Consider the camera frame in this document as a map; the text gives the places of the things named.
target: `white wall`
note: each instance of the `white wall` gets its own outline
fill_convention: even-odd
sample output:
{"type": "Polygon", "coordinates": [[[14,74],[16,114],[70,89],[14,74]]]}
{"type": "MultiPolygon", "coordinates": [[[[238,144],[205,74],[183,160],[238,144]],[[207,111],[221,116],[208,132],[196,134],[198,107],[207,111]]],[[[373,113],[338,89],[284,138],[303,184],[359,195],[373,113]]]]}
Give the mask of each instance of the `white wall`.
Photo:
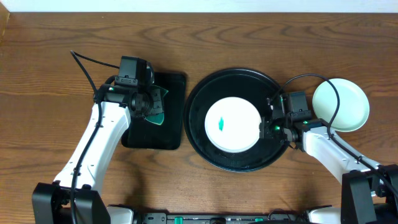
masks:
{"type": "Polygon", "coordinates": [[[398,12],[398,0],[0,0],[10,12],[398,12]]]}

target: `cable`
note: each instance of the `cable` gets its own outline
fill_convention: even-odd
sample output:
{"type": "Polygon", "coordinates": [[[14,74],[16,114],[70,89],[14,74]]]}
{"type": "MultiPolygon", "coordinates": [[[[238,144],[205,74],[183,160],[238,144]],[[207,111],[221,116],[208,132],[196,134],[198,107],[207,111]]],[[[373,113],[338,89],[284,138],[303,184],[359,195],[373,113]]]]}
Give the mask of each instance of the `cable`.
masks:
{"type": "Polygon", "coordinates": [[[105,66],[112,67],[112,68],[119,68],[119,66],[111,65],[111,64],[108,64],[108,63],[104,63],[104,62],[100,62],[100,61],[97,61],[97,60],[88,58],[88,57],[86,57],[86,56],[83,56],[83,55],[81,55],[81,54],[78,54],[78,53],[76,53],[76,52],[74,52],[74,51],[71,50],[71,53],[72,53],[72,52],[75,54],[75,56],[81,57],[81,58],[86,59],[86,60],[89,60],[89,61],[91,61],[91,62],[98,63],[98,64],[100,64],[100,65],[105,65],[105,66]]]}
{"type": "Polygon", "coordinates": [[[337,112],[338,112],[338,110],[339,110],[339,108],[340,108],[340,97],[339,97],[339,94],[338,94],[338,92],[337,92],[336,87],[334,86],[334,84],[332,84],[331,81],[329,81],[329,79],[328,79],[327,77],[324,77],[324,76],[322,76],[322,75],[315,74],[315,73],[307,73],[307,74],[303,74],[303,75],[297,75],[296,77],[293,77],[293,78],[291,78],[290,80],[288,80],[288,81],[276,92],[276,94],[268,101],[269,104],[279,95],[279,93],[280,93],[280,92],[285,88],[285,86],[286,86],[287,84],[289,84],[291,81],[293,81],[293,80],[295,80],[295,79],[298,79],[298,78],[309,77],[309,76],[313,76],[313,77],[318,77],[318,78],[324,79],[324,81],[328,82],[328,83],[331,85],[331,87],[333,88],[333,90],[334,90],[335,93],[336,93],[336,97],[337,97],[337,106],[336,106],[336,110],[335,110],[335,112],[333,113],[333,116],[331,117],[330,122],[328,123],[327,129],[326,129],[326,130],[327,130],[327,133],[328,133],[328,135],[329,135],[329,138],[330,138],[334,143],[336,143],[336,145],[338,145],[340,148],[342,148],[342,150],[344,150],[345,152],[347,152],[350,156],[352,156],[352,157],[353,157],[354,159],[356,159],[358,162],[362,163],[364,166],[366,166],[366,167],[369,168],[371,171],[373,171],[373,172],[383,181],[383,183],[386,185],[386,187],[394,194],[394,196],[398,199],[398,190],[397,190],[394,186],[392,186],[392,185],[387,181],[387,179],[384,178],[383,175],[381,175],[373,166],[371,166],[371,165],[368,164],[367,162],[363,161],[363,160],[362,160],[362,158],[363,158],[362,156],[357,156],[355,153],[351,152],[349,149],[347,149],[346,147],[344,147],[340,142],[338,142],[338,141],[335,139],[334,134],[332,134],[332,133],[330,132],[331,124],[332,124],[333,121],[335,120],[336,115],[337,115],[337,112]]]}
{"type": "Polygon", "coordinates": [[[84,66],[81,64],[81,62],[79,61],[79,59],[77,58],[77,56],[87,59],[89,61],[92,62],[96,62],[95,60],[92,60],[90,58],[86,58],[84,56],[81,56],[77,53],[75,53],[74,51],[70,51],[70,53],[72,54],[73,58],[76,60],[77,64],[80,66],[81,70],[83,71],[83,73],[86,75],[93,91],[94,91],[94,95],[96,96],[97,102],[96,104],[98,105],[98,122],[95,126],[95,129],[93,131],[93,134],[91,134],[91,137],[89,138],[83,152],[81,152],[81,155],[79,157],[79,160],[76,163],[76,167],[73,170],[73,177],[72,177],[72,187],[70,189],[70,208],[71,208],[71,213],[72,213],[72,222],[73,224],[77,224],[77,217],[76,217],[76,204],[75,204],[75,190],[76,190],[76,181],[77,181],[77,177],[79,175],[79,170],[81,167],[81,163],[83,162],[83,159],[88,151],[88,148],[90,147],[91,142],[93,141],[95,134],[98,132],[100,126],[101,126],[101,122],[102,122],[102,107],[101,107],[101,102],[100,102],[100,98],[98,97],[98,92],[97,89],[95,88],[95,84],[93,82],[93,80],[91,79],[90,75],[88,74],[88,72],[86,71],[86,69],[84,68],[84,66]]]}
{"type": "Polygon", "coordinates": [[[114,81],[114,79],[117,77],[117,75],[113,75],[111,77],[109,77],[106,81],[105,84],[112,84],[112,82],[114,81]]]}
{"type": "Polygon", "coordinates": [[[282,211],[282,212],[284,212],[285,215],[287,215],[287,218],[289,218],[289,221],[292,221],[292,219],[290,218],[289,214],[288,214],[285,210],[283,210],[283,209],[281,209],[281,208],[275,208],[275,209],[273,209],[273,210],[268,214],[267,220],[271,220],[271,215],[274,213],[274,211],[282,211]]]}

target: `wood grain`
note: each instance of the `wood grain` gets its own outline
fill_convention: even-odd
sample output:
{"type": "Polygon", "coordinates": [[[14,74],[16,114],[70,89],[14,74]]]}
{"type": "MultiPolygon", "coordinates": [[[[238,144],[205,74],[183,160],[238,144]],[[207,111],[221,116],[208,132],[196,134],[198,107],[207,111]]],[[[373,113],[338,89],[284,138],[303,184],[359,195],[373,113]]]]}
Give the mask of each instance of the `wood grain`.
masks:
{"type": "MultiPolygon", "coordinates": [[[[398,162],[396,14],[12,13],[0,46],[0,222],[34,221],[34,187],[53,180],[86,128],[92,90],[71,49],[113,64],[133,55],[157,71],[183,71],[187,94],[228,67],[254,68],[279,83],[307,72],[347,78],[365,91],[371,114],[342,137],[372,159],[398,162]]],[[[84,64],[97,85],[117,74],[84,64]]],[[[287,90],[311,96],[320,83],[301,79],[287,90]]],[[[139,210],[266,213],[340,206],[340,192],[301,152],[237,174],[204,161],[183,133],[171,152],[119,145],[102,198],[139,210]]]]}

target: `black plate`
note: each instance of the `black plate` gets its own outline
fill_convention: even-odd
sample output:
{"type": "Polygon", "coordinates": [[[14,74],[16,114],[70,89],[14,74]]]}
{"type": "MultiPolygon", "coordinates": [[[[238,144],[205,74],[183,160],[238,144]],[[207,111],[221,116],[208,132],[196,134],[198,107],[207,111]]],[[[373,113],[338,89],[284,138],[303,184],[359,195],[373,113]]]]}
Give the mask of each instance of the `black plate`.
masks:
{"type": "Polygon", "coordinates": [[[169,92],[164,97],[164,122],[152,124],[142,118],[131,118],[122,135],[122,145],[131,148],[168,149],[180,146],[186,79],[181,73],[155,72],[155,85],[169,92]]]}
{"type": "Polygon", "coordinates": [[[191,92],[185,104],[185,132],[193,148],[209,163],[222,169],[249,172],[268,166],[286,150],[287,145],[276,139],[259,139],[250,149],[240,153],[219,150],[205,132],[205,116],[218,100],[236,96],[248,100],[262,117],[270,118],[267,97],[280,88],[267,75],[244,68],[226,69],[203,79],[191,92]]]}

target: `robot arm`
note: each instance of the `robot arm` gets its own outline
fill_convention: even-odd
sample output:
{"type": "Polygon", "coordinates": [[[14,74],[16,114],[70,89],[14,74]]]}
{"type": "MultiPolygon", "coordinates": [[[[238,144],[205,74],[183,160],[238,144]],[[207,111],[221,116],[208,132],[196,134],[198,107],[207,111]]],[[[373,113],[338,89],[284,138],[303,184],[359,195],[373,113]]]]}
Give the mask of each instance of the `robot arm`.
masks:
{"type": "MultiPolygon", "coordinates": [[[[88,148],[87,154],[80,167],[80,175],[77,178],[78,189],[91,189],[101,194],[103,180],[106,169],[112,158],[113,152],[122,134],[130,125],[131,117],[127,107],[122,107],[119,103],[102,102],[103,119],[93,142],[88,148]]],[[[94,105],[91,113],[90,122],[80,139],[75,152],[69,159],[66,166],[55,177],[54,182],[58,182],[62,187],[71,187],[73,169],[79,160],[80,154],[90,138],[95,124],[98,121],[98,106],[94,105]]]]}
{"type": "MultiPolygon", "coordinates": [[[[371,164],[375,169],[378,168],[380,163],[365,157],[355,150],[347,142],[342,140],[336,134],[334,129],[331,129],[331,133],[334,134],[335,139],[344,145],[344,147],[355,153],[357,156],[362,156],[363,160],[368,164],[371,164]]],[[[361,172],[369,171],[369,168],[358,162],[329,139],[326,126],[312,128],[311,130],[304,132],[302,139],[303,150],[324,165],[328,171],[336,177],[339,183],[342,182],[343,174],[349,173],[352,170],[358,170],[361,172]]]]}

